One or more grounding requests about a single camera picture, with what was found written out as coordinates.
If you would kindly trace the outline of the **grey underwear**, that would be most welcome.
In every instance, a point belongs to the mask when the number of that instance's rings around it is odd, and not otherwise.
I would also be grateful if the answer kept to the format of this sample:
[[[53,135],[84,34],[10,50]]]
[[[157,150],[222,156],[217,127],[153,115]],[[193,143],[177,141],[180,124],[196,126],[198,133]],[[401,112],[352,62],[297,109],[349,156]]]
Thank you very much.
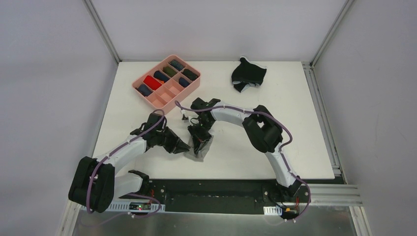
[[[191,135],[187,143],[190,146],[190,150],[183,155],[192,161],[203,162],[212,142],[213,135],[210,133],[204,134],[202,139],[199,139],[197,135]]]

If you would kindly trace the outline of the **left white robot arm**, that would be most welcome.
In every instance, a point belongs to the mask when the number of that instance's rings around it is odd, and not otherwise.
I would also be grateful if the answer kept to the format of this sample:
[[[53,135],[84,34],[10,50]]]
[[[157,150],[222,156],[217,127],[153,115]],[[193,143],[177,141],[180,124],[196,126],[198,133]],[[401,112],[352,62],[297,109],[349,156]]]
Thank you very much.
[[[147,174],[136,170],[122,176],[118,173],[155,146],[163,147],[170,154],[190,150],[190,146],[167,126],[161,109],[150,113],[147,122],[131,131],[117,147],[96,158],[83,157],[69,189],[69,200],[86,207],[88,212],[103,213],[114,199],[128,195],[138,199],[151,197]]]

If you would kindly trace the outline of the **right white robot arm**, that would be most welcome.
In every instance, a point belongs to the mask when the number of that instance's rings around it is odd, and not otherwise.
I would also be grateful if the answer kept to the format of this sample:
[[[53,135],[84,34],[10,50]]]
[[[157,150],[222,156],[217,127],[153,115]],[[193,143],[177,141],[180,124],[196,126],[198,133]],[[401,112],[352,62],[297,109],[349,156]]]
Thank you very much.
[[[212,141],[209,131],[215,122],[223,121],[237,125],[245,130],[252,146],[266,155],[280,186],[281,199],[290,202],[298,196],[302,183],[282,153],[282,148],[285,146],[282,133],[285,128],[265,106],[259,105],[247,110],[226,104],[216,98],[209,102],[196,98],[189,110],[197,114],[198,123],[192,123],[187,128],[193,144],[192,152],[196,158],[203,158],[205,155]]]

